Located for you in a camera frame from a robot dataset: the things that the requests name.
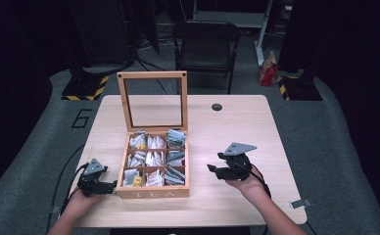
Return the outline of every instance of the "wooden box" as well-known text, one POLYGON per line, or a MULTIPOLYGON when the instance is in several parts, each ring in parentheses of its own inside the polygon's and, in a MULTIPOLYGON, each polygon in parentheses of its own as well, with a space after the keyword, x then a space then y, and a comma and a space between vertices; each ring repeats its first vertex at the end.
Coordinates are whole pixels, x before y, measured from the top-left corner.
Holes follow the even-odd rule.
POLYGON ((183 198, 189 197, 190 180, 189 180, 189 161, 188 161, 188 120, 187 120, 187 72, 186 71, 135 71, 135 72, 118 72, 119 91, 122 100, 125 122, 127 127, 127 136, 125 147, 122 153, 122 161, 119 171, 119 180, 117 184, 117 193, 122 199, 155 199, 155 198, 183 198), (173 84, 179 87, 175 88, 170 94, 162 95, 141 95, 143 90, 146 91, 143 82, 153 82, 160 84, 160 92, 166 93, 163 83, 173 84), (170 129, 179 130, 186 135, 184 147, 172 149, 164 145, 161 149, 151 149, 146 146, 144 149, 133 149, 129 140, 136 138, 139 134, 145 133, 145 136, 153 138, 159 136, 166 141, 167 132, 170 129), (171 166, 166 164, 166 158, 169 151, 184 152, 184 161, 181 166, 171 166), (140 166, 128 165, 128 156, 134 156, 137 151, 155 154, 164 153, 164 162, 159 166, 140 166), (165 174, 170 167, 178 170, 185 175, 184 185, 166 185, 165 174), (142 177, 140 186, 125 186, 125 171, 132 169, 138 171, 142 177), (159 170, 163 176, 163 185, 146 186, 147 173, 159 170))

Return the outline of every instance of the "wooden box lid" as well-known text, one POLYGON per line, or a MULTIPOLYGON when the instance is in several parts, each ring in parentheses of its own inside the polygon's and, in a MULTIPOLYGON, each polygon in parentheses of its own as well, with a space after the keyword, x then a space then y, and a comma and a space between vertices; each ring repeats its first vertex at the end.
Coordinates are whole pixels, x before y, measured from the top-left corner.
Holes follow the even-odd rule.
POLYGON ((188 130, 187 71, 121 71, 117 75, 123 113, 129 132, 167 131, 171 128, 188 130), (144 85, 141 89, 143 92, 131 91, 131 87, 140 90, 139 86, 142 84, 139 82, 145 80, 154 80, 151 82, 160 84, 158 95, 142 95, 146 93, 144 85), (162 83, 170 86, 176 84, 179 89, 173 89, 166 94, 162 83))

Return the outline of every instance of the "gray carpet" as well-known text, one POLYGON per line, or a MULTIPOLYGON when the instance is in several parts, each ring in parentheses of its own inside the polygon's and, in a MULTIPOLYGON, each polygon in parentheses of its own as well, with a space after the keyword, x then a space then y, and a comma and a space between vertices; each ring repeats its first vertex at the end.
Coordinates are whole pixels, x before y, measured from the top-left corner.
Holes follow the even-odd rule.
MULTIPOLYGON (((318 234, 380 234, 380 209, 359 166, 343 113, 330 89, 315 80, 322 102, 284 101, 277 84, 258 84, 259 66, 254 51, 255 37, 241 39, 236 59, 232 94, 262 94, 268 99, 300 194, 313 205, 306 208, 309 223, 318 234)), ((279 54, 282 38, 272 36, 268 55, 279 54)), ((174 69, 173 49, 161 42, 160 55, 153 49, 139 51, 141 59, 166 70, 174 69)), ((114 67, 94 68, 105 71, 114 67)), ((138 63, 128 71, 143 71, 138 63)), ((71 75, 68 71, 51 77, 53 95, 24 147, 0 180, 0 234, 42 234, 59 174, 72 153, 86 142, 98 101, 63 101, 61 92, 71 75), (81 109, 90 116, 85 128, 71 128, 81 109)), ((153 89, 161 89, 154 84, 153 89)), ((217 93, 190 90, 189 93, 217 93)), ((103 95, 119 94, 114 75, 103 95)), ((77 153, 63 174, 56 206, 59 206, 80 157, 77 153)), ((311 234, 308 227, 302 225, 311 234)), ((251 227, 261 234, 263 226, 251 227)), ((75 234, 110 234, 110 229, 77 228, 75 234)))

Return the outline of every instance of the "black curtain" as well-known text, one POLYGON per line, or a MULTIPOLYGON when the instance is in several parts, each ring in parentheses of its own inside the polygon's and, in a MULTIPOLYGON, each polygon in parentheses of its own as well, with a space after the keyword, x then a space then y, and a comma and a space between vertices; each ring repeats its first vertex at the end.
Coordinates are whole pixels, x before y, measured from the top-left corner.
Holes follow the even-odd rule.
POLYGON ((68 34, 76 59, 88 66, 67 4, 47 1, 0 0, 0 177, 49 102, 49 77, 68 69, 52 21, 68 34))
POLYGON ((317 68, 380 205, 380 1, 296 1, 278 64, 290 72, 317 68))

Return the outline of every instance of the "yellow black tape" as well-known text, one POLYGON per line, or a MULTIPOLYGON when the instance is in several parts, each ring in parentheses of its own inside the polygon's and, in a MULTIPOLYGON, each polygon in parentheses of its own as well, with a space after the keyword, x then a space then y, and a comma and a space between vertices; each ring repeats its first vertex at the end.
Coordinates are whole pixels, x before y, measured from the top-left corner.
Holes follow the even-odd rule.
POLYGON ((101 97, 102 92, 104 92, 105 85, 108 82, 109 77, 105 76, 102 78, 101 83, 99 84, 98 89, 96 90, 94 95, 90 96, 62 96, 62 100, 72 100, 72 101, 78 101, 78 100, 98 100, 99 97, 101 97))
MULTIPOLYGON (((297 76, 285 76, 288 78, 298 78, 297 76)), ((287 89, 285 88, 284 82, 282 81, 282 77, 278 77, 278 85, 279 85, 279 91, 281 92, 282 98, 284 100, 290 100, 290 97, 288 96, 287 89)))

